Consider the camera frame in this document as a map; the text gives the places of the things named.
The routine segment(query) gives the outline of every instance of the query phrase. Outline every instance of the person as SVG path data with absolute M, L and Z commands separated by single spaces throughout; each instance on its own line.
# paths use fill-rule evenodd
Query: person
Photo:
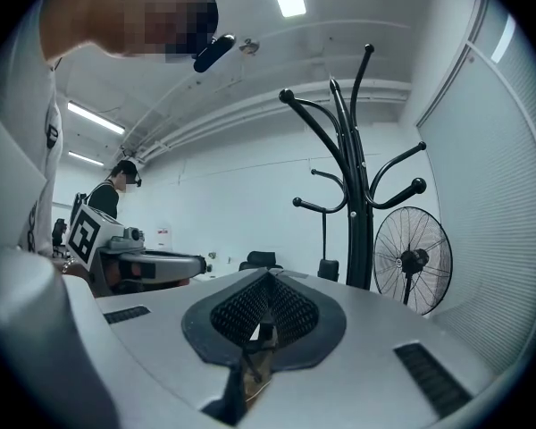
M 63 128 L 54 67 L 96 45 L 117 57 L 166 62 L 198 54 L 218 25 L 215 0 L 37 0 L 0 52 L 0 122 L 46 183 L 19 246 L 52 255 L 51 210 Z
M 109 178 L 99 184 L 89 195 L 88 205 L 103 211 L 106 215 L 117 219 L 119 194 L 125 192 L 128 184 L 138 184 L 137 167 L 131 161 L 120 161 L 109 174 Z

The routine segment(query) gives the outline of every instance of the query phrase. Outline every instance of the black chair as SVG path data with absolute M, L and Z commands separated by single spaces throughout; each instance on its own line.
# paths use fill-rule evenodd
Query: black chair
M 239 271 L 262 267 L 266 267 L 268 270 L 271 268 L 283 268 L 281 265 L 276 265 L 276 253 L 252 251 L 248 255 L 247 261 L 240 263 Z

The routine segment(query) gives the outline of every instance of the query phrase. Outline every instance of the ceiling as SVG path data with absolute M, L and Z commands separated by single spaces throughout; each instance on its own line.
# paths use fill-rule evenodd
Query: ceiling
M 56 70 L 61 103 L 72 100 L 126 128 L 119 136 L 63 109 L 66 152 L 111 165 L 124 146 L 150 159 L 251 116 L 280 112 L 282 88 L 329 100 L 329 77 L 349 84 L 366 43 L 375 54 L 359 99 L 372 103 L 360 121 L 398 120 L 428 0 L 305 0 L 306 14 L 288 19 L 276 0 L 217 2 L 217 34 L 233 33 L 237 45 L 259 41 L 255 55 L 235 47 L 204 74 L 191 63 L 116 59 L 95 46 L 65 56 Z

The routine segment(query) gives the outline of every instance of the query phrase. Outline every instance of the vertical blind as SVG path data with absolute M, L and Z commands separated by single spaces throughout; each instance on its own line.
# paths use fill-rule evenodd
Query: vertical blind
M 536 130 L 536 54 L 519 26 L 497 67 L 520 98 Z M 535 344 L 536 332 L 530 350 Z
M 512 70 L 521 77 L 523 68 Z M 528 88 L 528 79 L 520 81 Z M 528 92 L 527 100 L 535 96 Z M 420 132 L 454 257 L 448 294 L 431 320 L 500 373 L 536 324 L 536 140 L 504 84 L 473 51 Z

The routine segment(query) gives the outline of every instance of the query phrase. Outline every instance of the person in black shirt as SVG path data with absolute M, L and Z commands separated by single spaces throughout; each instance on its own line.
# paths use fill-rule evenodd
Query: person in black shirt
M 109 178 L 99 184 L 90 194 L 88 206 L 101 210 L 113 219 L 117 219 L 117 204 L 119 194 L 117 191 L 125 192 L 128 184 L 141 186 L 141 179 L 138 177 L 137 167 L 131 161 L 120 161 L 109 174 Z

